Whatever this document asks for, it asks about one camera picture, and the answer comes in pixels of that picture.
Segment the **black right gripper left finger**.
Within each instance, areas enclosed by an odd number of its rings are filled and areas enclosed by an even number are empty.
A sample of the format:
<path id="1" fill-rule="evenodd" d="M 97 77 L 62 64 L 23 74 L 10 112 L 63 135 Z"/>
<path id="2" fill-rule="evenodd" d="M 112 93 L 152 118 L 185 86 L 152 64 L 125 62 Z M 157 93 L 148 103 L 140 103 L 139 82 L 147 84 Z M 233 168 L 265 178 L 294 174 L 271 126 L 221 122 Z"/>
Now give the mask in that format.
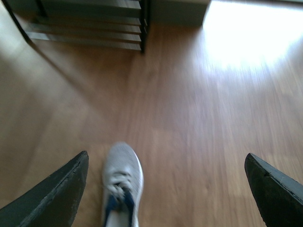
<path id="1" fill-rule="evenodd" d="M 89 156 L 80 152 L 0 210 L 2 227 L 70 227 L 86 186 Z"/>

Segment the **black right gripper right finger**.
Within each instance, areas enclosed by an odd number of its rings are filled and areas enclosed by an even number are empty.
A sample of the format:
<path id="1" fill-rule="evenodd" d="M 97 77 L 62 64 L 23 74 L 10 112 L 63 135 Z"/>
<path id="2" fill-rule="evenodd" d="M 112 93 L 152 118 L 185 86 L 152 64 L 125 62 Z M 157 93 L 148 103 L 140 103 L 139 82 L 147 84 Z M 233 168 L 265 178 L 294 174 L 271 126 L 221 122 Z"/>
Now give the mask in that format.
<path id="1" fill-rule="evenodd" d="M 258 156 L 249 153 L 245 173 L 267 227 L 303 225 L 303 185 Z"/>

